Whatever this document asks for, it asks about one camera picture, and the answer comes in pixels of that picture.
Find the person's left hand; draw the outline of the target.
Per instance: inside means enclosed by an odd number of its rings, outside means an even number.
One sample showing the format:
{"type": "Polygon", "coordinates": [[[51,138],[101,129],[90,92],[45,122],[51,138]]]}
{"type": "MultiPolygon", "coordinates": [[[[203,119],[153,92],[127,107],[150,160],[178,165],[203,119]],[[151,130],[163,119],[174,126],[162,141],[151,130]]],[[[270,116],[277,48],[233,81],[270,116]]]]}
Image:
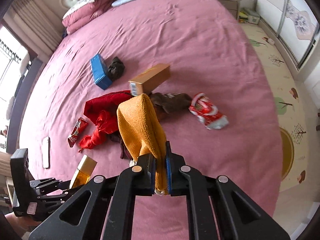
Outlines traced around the person's left hand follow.
{"type": "Polygon", "coordinates": [[[31,227],[41,224],[41,222],[34,221],[32,218],[27,216],[16,217],[13,212],[6,214],[5,218],[19,237],[22,237],[27,231],[29,231],[31,227]]]}

